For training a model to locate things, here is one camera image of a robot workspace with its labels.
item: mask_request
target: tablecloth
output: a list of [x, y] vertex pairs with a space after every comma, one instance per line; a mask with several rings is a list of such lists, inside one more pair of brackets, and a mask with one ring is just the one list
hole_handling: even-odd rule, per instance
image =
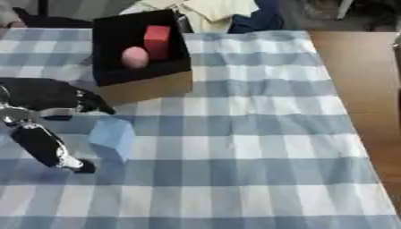
[[[185, 39], [193, 92], [116, 108], [137, 134], [126, 164], [87, 142], [101, 113], [42, 121], [96, 174], [46, 168], [2, 132], [0, 228], [401, 228], [306, 32]], [[9, 30], [0, 77], [94, 89], [90, 40]]]

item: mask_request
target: table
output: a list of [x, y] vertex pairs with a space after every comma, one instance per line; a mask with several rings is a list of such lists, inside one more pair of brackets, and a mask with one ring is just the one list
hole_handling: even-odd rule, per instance
[[[90, 39], [90, 30], [10, 30], [0, 75], [90, 89]], [[1, 142], [0, 227], [401, 227], [306, 32], [185, 39], [193, 92], [116, 108], [136, 132], [126, 165], [90, 149], [97, 113], [44, 122], [100, 165], [94, 175], [48, 170]]]
[[401, 213], [399, 79], [393, 32], [310, 32], [354, 126]]

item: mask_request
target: pink ball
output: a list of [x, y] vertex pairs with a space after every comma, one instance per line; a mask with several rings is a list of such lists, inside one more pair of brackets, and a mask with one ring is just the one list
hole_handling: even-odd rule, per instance
[[129, 47], [123, 51], [121, 59], [129, 68], [144, 68], [148, 65], [149, 55], [141, 47]]

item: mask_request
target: blue cube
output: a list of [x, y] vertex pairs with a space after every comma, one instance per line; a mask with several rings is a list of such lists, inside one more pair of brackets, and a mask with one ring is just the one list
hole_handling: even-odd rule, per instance
[[124, 163], [133, 152], [134, 136], [130, 122], [108, 117], [97, 121], [89, 143], [101, 158]]

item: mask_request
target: chair leg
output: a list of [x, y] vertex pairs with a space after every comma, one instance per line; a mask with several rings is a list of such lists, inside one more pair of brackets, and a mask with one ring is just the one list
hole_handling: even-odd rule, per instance
[[354, 0], [342, 0], [342, 3], [338, 8], [338, 15], [337, 15], [338, 20], [344, 19], [346, 17], [346, 13], [348, 12], [353, 2]]
[[38, 15], [48, 16], [48, 0], [38, 0]]

